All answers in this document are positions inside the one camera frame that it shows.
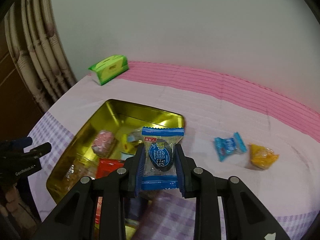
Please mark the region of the pink patterned wrapped candy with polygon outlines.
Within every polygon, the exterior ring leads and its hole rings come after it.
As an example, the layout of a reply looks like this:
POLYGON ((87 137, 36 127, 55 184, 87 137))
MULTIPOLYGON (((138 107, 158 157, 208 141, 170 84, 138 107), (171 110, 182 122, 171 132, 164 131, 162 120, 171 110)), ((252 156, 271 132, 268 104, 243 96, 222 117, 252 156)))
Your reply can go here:
POLYGON ((108 158, 116 145, 116 139, 112 132, 101 130, 92 142, 93 152, 101 158, 108 158))

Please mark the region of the blue dark plum candy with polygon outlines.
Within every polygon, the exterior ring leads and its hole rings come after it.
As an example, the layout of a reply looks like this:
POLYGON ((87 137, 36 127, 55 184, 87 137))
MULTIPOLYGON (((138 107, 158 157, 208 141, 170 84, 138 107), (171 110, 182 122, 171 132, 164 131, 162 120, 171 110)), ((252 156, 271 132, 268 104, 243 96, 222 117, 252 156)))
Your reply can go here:
POLYGON ((178 188, 175 146, 184 137, 184 129, 143 127, 145 150, 141 190, 160 191, 178 188))

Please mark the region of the green tissue pack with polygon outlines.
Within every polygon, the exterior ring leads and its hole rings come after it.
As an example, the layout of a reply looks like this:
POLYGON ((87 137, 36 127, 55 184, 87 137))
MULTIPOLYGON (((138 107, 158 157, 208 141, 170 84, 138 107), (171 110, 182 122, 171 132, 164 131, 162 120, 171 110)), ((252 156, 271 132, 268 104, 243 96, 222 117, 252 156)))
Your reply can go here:
POLYGON ((90 66, 88 70, 98 85, 104 85, 129 69, 127 57, 112 55, 90 66))

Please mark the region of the yellow snack packet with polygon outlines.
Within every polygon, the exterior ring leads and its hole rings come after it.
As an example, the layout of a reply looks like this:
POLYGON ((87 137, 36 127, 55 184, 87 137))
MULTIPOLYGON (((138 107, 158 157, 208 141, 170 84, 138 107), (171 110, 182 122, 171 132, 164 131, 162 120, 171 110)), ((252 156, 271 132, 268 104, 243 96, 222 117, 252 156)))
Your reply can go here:
POLYGON ((272 149, 264 146, 250 144, 249 150, 251 164, 262 170, 268 170, 279 158, 272 149))

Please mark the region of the pink purple checked tablecloth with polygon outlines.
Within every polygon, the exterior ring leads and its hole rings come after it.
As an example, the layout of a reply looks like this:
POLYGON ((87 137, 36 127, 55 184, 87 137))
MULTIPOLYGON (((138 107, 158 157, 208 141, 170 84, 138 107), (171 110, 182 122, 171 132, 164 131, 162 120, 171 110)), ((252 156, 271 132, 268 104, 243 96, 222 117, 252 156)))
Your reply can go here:
POLYGON ((78 130, 108 99, 140 103, 182 115, 184 153, 213 175, 239 177, 276 217, 291 239, 301 239, 319 212, 319 114, 243 79, 209 70, 131 62, 127 72, 100 86, 86 75, 31 130, 34 145, 50 142, 42 170, 29 178, 41 219, 55 207, 47 178, 78 130), (248 144, 279 159, 266 171, 244 155, 224 162, 213 140, 239 132, 248 144))

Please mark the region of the gold toffee tin box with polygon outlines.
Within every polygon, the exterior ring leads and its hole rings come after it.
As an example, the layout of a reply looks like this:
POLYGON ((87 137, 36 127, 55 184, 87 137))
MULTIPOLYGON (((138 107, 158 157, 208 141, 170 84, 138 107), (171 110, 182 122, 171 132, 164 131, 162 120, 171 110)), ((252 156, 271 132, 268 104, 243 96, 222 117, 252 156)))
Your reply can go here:
POLYGON ((183 116, 107 100, 71 141, 47 180, 56 208, 38 239, 130 239, 153 194, 183 189, 183 116))

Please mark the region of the small blue white candy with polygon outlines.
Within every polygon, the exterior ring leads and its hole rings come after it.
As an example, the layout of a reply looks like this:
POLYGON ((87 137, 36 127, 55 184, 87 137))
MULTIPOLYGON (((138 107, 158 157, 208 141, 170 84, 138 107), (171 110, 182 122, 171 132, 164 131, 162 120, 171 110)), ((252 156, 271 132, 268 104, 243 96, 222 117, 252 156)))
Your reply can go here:
POLYGON ((231 155, 247 152, 247 146, 238 132, 235 132, 229 138, 214 138, 214 147, 220 162, 223 162, 231 155))

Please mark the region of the beige patterned curtain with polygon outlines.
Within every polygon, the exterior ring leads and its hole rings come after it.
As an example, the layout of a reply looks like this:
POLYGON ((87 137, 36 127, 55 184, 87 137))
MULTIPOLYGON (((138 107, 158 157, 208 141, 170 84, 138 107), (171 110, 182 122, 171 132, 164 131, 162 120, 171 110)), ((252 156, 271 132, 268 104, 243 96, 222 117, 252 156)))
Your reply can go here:
POLYGON ((76 78, 63 50, 52 0, 15 0, 4 16, 10 56, 24 85, 46 112, 76 78))

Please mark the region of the clear pack of biscuits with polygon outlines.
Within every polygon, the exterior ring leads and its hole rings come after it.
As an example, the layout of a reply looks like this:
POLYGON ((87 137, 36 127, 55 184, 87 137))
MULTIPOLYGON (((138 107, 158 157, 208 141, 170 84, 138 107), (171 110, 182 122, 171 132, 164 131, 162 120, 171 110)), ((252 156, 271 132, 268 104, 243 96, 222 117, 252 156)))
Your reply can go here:
POLYGON ((77 155, 62 180, 61 191, 67 193, 82 177, 95 178, 97 168, 96 161, 77 155))

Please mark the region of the red snack packet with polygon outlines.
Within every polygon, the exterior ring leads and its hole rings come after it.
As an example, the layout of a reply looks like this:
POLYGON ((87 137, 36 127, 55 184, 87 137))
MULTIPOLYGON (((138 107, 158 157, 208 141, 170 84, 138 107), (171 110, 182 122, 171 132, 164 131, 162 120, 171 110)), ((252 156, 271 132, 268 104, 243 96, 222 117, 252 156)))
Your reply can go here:
MULTIPOLYGON (((99 165, 98 165, 98 169, 97 169, 97 173, 96 173, 96 179, 106 177, 111 172, 113 172, 123 166, 124 166, 123 160, 101 158, 99 160, 99 165)), ((100 224, 102 201, 103 201, 103 198, 98 197, 97 210, 96 210, 96 215, 95 215, 95 226, 97 228, 99 228, 99 224, 100 224)))

